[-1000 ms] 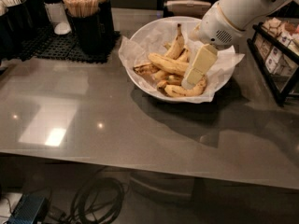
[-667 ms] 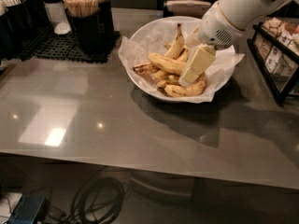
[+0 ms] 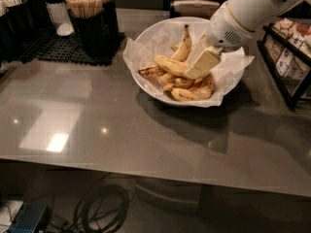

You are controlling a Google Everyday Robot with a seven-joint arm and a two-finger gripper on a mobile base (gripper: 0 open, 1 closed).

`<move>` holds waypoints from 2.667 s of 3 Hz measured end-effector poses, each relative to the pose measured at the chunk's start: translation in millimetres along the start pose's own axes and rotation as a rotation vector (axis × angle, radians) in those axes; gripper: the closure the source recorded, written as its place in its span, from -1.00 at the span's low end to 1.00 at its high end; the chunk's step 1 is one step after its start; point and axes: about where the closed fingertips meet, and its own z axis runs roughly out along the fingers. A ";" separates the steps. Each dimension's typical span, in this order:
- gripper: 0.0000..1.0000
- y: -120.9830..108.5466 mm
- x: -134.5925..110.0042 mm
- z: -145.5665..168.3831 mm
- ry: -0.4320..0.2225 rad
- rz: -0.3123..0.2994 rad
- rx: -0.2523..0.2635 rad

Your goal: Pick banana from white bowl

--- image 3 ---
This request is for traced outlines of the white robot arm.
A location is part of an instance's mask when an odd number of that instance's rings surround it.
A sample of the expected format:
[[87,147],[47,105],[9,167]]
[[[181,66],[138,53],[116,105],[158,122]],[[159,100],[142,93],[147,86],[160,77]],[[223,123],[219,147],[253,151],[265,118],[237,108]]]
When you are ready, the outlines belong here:
[[213,13],[207,25],[204,43],[194,48],[186,76],[203,78],[218,62],[205,54],[203,47],[212,45],[221,48],[244,47],[254,36],[257,26],[269,17],[284,14],[295,5],[311,0],[226,0]]

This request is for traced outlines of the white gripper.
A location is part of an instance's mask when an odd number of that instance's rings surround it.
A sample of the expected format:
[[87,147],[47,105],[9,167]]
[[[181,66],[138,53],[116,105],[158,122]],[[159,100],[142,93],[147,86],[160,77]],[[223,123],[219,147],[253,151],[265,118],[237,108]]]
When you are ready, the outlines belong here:
[[221,51],[209,44],[222,48],[241,48],[248,44],[255,32],[246,29],[233,15],[227,3],[223,3],[211,16],[206,32],[192,46],[188,56],[188,78],[206,77],[221,62]]

